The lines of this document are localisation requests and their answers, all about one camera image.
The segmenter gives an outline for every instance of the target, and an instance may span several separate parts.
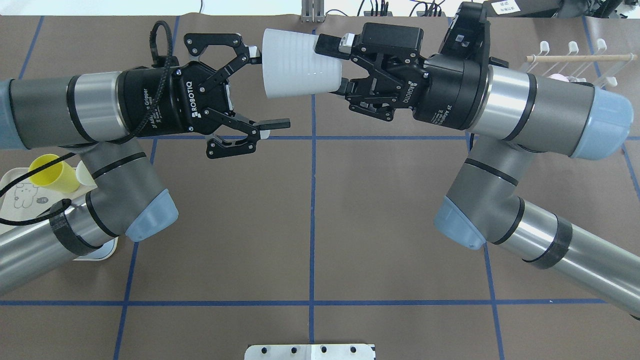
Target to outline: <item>wooden dowel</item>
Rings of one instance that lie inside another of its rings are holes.
[[[638,55],[572,55],[572,56],[527,56],[527,62],[538,63],[580,63],[584,61],[635,61]]]

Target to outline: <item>robotic arm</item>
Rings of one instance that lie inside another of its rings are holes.
[[[513,194],[538,152],[599,160],[626,139],[629,101],[590,84],[508,69],[489,57],[489,22],[463,3],[440,46],[420,56],[419,28],[367,23],[359,35],[320,35],[315,52],[368,71],[335,92],[349,109],[482,135],[445,196],[435,225],[470,249],[487,241],[540,269],[568,276],[640,320],[640,258]]]
[[[0,149],[72,148],[98,186],[56,203],[40,217],[45,221],[2,220],[23,226],[0,235],[0,294],[116,236],[141,241],[176,221],[168,190],[132,138],[201,133],[208,137],[206,155],[214,159],[255,152],[270,130],[289,127],[289,119],[254,122],[234,113],[228,78],[260,63],[257,47],[244,45],[238,34],[187,34],[185,44],[195,57],[180,67],[171,50],[157,54],[160,26],[171,49],[169,27],[156,23],[151,69],[0,82]],[[215,70],[198,60],[210,45],[230,46],[236,57]],[[226,141],[215,134],[222,125],[246,138]]]

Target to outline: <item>yellow cup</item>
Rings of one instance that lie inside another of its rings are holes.
[[[59,158],[59,156],[54,154],[42,155],[36,160],[33,160],[29,166],[29,171],[41,167],[57,158]],[[43,188],[61,193],[72,193],[80,187],[80,183],[76,179],[76,172],[71,165],[64,161],[30,176],[29,180],[35,186],[42,186]]]

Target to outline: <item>white tray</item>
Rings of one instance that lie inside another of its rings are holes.
[[[0,188],[4,187],[14,179],[27,173],[29,169],[20,167],[9,170],[0,179]],[[31,184],[29,179],[17,184],[0,199],[2,201],[2,207],[0,208],[0,217],[10,220],[28,220],[35,218],[49,209],[51,205],[56,202],[68,198],[75,199],[76,197],[89,192],[89,190],[95,189],[95,186],[80,185],[78,190],[72,193],[60,193],[53,190],[41,188]],[[0,234],[4,234],[7,231],[13,229],[14,226],[8,226],[0,224]],[[98,250],[80,256],[76,260],[80,261],[100,261],[110,257],[116,250],[118,244],[118,238],[105,243]]]

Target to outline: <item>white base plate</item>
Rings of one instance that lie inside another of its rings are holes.
[[[0,188],[4,187],[14,179],[17,179],[19,176],[26,174],[28,170],[28,168],[24,167],[9,170],[2,179],[0,179]],[[29,179],[27,179],[11,188],[9,192],[0,199],[0,201],[2,201],[0,217],[11,220],[27,220],[35,218],[44,211],[47,211],[47,209],[56,202],[64,198],[75,199],[76,197],[93,189],[95,189],[95,186],[80,185],[80,187],[72,193],[60,193],[35,186],[34,184],[31,184]],[[13,228],[14,226],[0,224],[0,234],[4,234]],[[100,249],[85,256],[80,256],[76,260],[105,260],[113,254],[116,250],[117,244],[118,238],[115,238],[105,243]]]
[[[375,360],[368,344],[252,345],[244,360]]]

